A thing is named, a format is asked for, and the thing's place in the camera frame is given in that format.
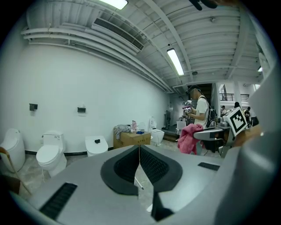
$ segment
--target toilet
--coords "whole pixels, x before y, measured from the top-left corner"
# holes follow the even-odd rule
[[[66,168],[65,140],[63,133],[48,131],[43,134],[43,146],[38,150],[36,159],[43,170],[51,177]]]
[[[25,163],[25,148],[21,133],[16,129],[10,128],[6,132],[5,139],[0,146],[9,152],[14,169],[19,171]],[[0,155],[8,170],[14,173],[7,155],[3,153],[0,153]]]
[[[164,137],[164,132],[157,129],[157,123],[155,121],[155,119],[153,117],[150,118],[150,125],[149,125],[149,132],[151,133],[152,139],[151,141],[156,143],[156,144],[160,144],[163,140]]]
[[[85,144],[88,157],[104,153],[108,150],[108,144],[103,136],[85,137]]]

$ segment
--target pink cloth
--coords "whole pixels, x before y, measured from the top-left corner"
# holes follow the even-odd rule
[[[180,138],[177,141],[177,147],[180,149],[180,152],[190,154],[196,152],[196,143],[199,141],[193,137],[194,132],[199,132],[203,130],[203,126],[200,124],[189,124],[187,127],[182,129]]]

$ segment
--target railing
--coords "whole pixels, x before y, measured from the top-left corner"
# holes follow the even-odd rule
[[[249,96],[250,95],[248,95],[248,94],[241,94],[241,101],[248,102]]]
[[[249,95],[241,94],[241,101],[248,102]],[[234,94],[220,94],[220,101],[235,101]]]
[[[220,94],[220,101],[235,101],[234,94]]]

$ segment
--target ceiling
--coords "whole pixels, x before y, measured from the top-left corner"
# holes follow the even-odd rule
[[[259,83],[256,36],[245,11],[201,6],[198,11],[188,0],[129,0],[118,10],[98,0],[40,0],[27,10],[22,34],[30,44],[74,48],[109,60],[167,93],[182,94],[193,83]],[[143,49],[132,50],[115,34],[91,30],[97,18],[126,31]],[[183,76],[167,54],[170,48]]]

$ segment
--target ceiling light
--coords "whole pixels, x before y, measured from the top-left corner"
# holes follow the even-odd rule
[[[120,10],[123,9],[128,4],[126,0],[100,0],[100,1],[112,5]]]
[[[181,67],[181,64],[180,64],[180,61],[179,61],[179,58],[176,54],[176,51],[174,48],[171,48],[167,51],[168,55],[170,56],[176,70],[177,70],[177,73],[182,76],[184,75],[184,71],[183,71],[183,68]]]

